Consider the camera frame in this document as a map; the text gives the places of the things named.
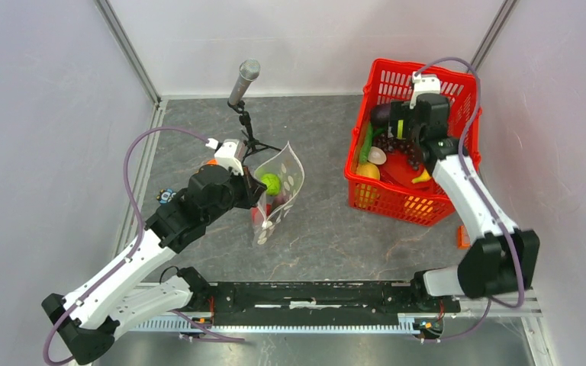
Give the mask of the dark red grape bunch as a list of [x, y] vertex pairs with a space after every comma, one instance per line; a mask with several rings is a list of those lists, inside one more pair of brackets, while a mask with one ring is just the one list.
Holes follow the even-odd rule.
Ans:
[[381, 133], [373, 137], [372, 145], [381, 149], [387, 156], [393, 154], [404, 156], [406, 163], [414, 171], [418, 171], [422, 166], [421, 153], [410, 140], [399, 140]]

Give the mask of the red apple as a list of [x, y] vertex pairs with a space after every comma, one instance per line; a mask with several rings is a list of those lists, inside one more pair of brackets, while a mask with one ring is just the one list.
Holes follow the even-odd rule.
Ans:
[[262, 223], [266, 220], [266, 218], [270, 215], [271, 212], [272, 212], [272, 205], [271, 204], [266, 205], [266, 210], [264, 212], [262, 212], [258, 207], [253, 207], [250, 210], [252, 224], [254, 226], [262, 226]]

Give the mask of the green apple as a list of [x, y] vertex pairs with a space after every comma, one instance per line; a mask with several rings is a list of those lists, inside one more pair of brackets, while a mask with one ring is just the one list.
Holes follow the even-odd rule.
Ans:
[[266, 186], [266, 194], [276, 197], [282, 189], [281, 179], [274, 173], [265, 173], [260, 177], [260, 181]]

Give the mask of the clear dotted zip bag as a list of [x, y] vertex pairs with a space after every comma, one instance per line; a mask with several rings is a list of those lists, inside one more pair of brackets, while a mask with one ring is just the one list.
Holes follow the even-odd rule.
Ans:
[[[279, 195], [292, 197], [296, 201], [304, 184], [305, 173], [300, 159], [289, 142], [286, 143], [281, 152], [278, 152], [276, 155], [259, 165], [253, 175], [260, 180], [260, 177], [265, 173], [274, 173], [281, 179], [282, 189]], [[265, 193], [259, 199], [256, 207], [264, 212], [266, 210], [266, 205], [272, 204], [273, 199], [274, 197], [268, 196]], [[252, 224], [253, 245], [265, 245], [274, 233], [276, 227], [288, 216], [292, 207], [289, 210], [272, 209], [272, 212], [262, 223], [262, 226], [254, 226]]]

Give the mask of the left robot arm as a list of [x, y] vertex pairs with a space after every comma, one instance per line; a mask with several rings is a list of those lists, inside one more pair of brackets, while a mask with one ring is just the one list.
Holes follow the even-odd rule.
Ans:
[[200, 239], [214, 221], [234, 208], [256, 207], [265, 192], [266, 185], [247, 167], [235, 173], [219, 165], [202, 166], [99, 273], [66, 295], [49, 294], [43, 299], [41, 306], [53, 324], [43, 346], [44, 362], [56, 363], [50, 358], [55, 335], [70, 353], [60, 363], [84, 365], [100, 358], [137, 323], [184, 306], [203, 309], [209, 290], [182, 277], [130, 297], [127, 303], [124, 299], [148, 274]]

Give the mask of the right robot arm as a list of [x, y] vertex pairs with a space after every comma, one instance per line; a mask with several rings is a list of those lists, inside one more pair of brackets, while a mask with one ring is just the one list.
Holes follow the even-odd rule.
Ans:
[[463, 142], [449, 135], [449, 115], [449, 99], [435, 93], [389, 104], [389, 133], [412, 145], [414, 159], [444, 190], [471, 242], [458, 265], [417, 275], [411, 303], [429, 311], [445, 296], [496, 300], [515, 292], [522, 304], [533, 279], [539, 237], [533, 230], [520, 229], [500, 209]]

